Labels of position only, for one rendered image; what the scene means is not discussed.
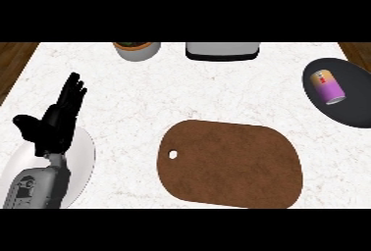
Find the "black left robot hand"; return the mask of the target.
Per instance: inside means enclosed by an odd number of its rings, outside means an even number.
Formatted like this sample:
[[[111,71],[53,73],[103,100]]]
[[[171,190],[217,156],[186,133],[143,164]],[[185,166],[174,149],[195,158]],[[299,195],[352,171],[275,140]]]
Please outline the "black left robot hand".
[[[35,145],[37,157],[68,151],[86,93],[80,75],[72,73],[62,86],[56,103],[46,109],[41,119],[28,115],[13,118],[24,139]]]

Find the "brown wooden cutting board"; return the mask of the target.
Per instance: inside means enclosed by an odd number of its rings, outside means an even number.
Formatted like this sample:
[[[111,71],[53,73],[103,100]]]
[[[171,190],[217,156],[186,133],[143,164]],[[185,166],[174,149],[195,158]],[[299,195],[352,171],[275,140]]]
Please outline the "brown wooden cutting board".
[[[157,169],[170,194],[191,202],[287,208],[302,193],[296,149],[285,136],[260,125],[177,123],[161,140]]]

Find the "purple and orange can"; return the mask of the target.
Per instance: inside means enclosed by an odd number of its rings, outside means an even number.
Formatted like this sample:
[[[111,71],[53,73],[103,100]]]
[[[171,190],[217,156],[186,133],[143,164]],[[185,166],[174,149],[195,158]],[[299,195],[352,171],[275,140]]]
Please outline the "purple and orange can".
[[[310,82],[327,105],[336,104],[346,98],[344,91],[328,70],[318,70],[313,72],[310,75]]]

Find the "dark grey pan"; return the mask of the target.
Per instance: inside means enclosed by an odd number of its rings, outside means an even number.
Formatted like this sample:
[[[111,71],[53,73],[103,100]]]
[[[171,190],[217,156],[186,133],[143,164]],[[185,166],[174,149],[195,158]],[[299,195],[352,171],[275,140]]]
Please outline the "dark grey pan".
[[[321,97],[310,76],[328,70],[344,92],[344,99],[334,104]],[[309,63],[303,71],[303,89],[318,110],[338,123],[371,128],[371,73],[350,62],[322,58]]]

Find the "white round plate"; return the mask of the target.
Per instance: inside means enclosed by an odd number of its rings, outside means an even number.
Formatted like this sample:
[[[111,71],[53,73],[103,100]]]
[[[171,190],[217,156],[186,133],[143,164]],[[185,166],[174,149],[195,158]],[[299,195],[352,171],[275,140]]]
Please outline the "white round plate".
[[[96,163],[95,142],[89,132],[81,127],[75,128],[72,143],[65,157],[71,177],[61,203],[62,209],[68,208],[75,202],[87,185]],[[49,161],[35,156],[35,146],[28,141],[24,141],[10,155],[7,164],[0,168],[0,205],[4,204],[9,187],[19,172],[30,168],[44,168],[47,164]]]

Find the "grey plant pot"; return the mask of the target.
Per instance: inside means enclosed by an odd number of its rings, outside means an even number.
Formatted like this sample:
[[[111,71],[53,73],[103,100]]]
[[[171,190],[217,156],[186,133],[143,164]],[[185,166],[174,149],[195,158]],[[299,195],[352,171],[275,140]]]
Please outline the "grey plant pot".
[[[112,44],[118,56],[129,62],[140,62],[154,57],[161,48],[160,42],[133,42],[123,45],[115,42]]]

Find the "pale grey appliance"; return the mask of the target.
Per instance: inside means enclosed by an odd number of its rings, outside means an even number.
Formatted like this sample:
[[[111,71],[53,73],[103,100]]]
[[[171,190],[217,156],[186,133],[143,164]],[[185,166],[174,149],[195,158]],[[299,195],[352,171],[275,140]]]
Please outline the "pale grey appliance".
[[[185,55],[195,61],[245,61],[254,59],[259,52],[259,42],[188,42],[185,44]]]

